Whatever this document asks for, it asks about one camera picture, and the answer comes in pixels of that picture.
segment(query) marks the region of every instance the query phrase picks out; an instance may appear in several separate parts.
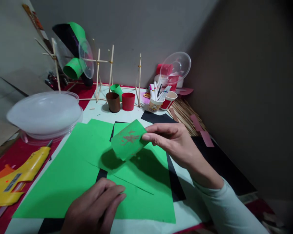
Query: pink paper strip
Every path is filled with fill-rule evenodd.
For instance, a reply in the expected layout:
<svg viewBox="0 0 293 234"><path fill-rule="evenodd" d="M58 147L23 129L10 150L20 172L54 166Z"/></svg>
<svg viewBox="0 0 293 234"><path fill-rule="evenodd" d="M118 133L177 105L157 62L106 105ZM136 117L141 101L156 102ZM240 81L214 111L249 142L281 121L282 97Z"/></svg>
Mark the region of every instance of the pink paper strip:
<svg viewBox="0 0 293 234"><path fill-rule="evenodd" d="M209 136L209 133L206 132L206 131L200 131L202 137L203 137L203 140L206 144L207 147L214 147L214 144L212 142L212 139L211 137Z"/></svg>
<svg viewBox="0 0 293 234"><path fill-rule="evenodd" d="M195 130L197 132L204 131L203 128L201 127L199 121L198 121L198 118L195 115L190 115L190 119L193 121L193 124L195 126Z"/></svg>

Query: green paper cylinder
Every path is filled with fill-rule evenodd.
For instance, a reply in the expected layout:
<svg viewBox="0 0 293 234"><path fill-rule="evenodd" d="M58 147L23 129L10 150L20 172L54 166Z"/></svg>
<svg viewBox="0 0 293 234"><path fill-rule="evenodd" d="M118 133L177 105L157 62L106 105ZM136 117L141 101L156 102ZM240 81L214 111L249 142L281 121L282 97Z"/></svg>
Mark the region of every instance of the green paper cylinder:
<svg viewBox="0 0 293 234"><path fill-rule="evenodd" d="M73 58L63 68L63 72L73 80L77 80L83 73L79 61L79 58Z"/></svg>
<svg viewBox="0 0 293 234"><path fill-rule="evenodd" d="M119 95L119 100L122 102L121 95L123 94L123 91L121 90L121 87L119 84L114 84L111 86L111 91L113 93L117 93Z"/></svg>
<svg viewBox="0 0 293 234"><path fill-rule="evenodd" d="M149 142L142 140L142 135L147 131L138 120L133 121L111 139L111 145L117 158L123 161L143 149Z"/></svg>

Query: sleeve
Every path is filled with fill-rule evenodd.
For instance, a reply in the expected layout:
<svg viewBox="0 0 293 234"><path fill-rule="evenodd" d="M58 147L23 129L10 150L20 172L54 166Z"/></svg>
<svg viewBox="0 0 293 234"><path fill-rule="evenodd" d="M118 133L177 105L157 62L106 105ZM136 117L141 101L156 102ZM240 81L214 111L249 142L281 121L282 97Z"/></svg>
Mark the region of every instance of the sleeve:
<svg viewBox="0 0 293 234"><path fill-rule="evenodd" d="M224 180L222 189L209 189L193 181L219 234L269 234L264 226L238 199Z"/></svg>

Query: person's left hand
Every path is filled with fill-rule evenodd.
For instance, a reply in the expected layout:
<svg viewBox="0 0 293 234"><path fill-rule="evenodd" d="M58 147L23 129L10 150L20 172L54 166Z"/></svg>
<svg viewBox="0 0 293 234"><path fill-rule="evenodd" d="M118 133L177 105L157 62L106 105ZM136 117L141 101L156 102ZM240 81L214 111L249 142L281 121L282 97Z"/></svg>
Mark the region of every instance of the person's left hand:
<svg viewBox="0 0 293 234"><path fill-rule="evenodd" d="M124 190L101 178L70 205L61 234L110 233L117 207L126 197Z"/></svg>

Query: clear plastic bowl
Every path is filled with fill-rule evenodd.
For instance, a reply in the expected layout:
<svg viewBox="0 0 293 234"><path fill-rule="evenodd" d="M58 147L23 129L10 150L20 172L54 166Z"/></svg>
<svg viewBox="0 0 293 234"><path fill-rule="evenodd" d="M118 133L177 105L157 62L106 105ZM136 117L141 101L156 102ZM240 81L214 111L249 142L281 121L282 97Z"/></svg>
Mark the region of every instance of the clear plastic bowl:
<svg viewBox="0 0 293 234"><path fill-rule="evenodd" d="M16 103L7 119L32 136L57 135L82 118L78 102L78 95L67 91L35 94Z"/></svg>

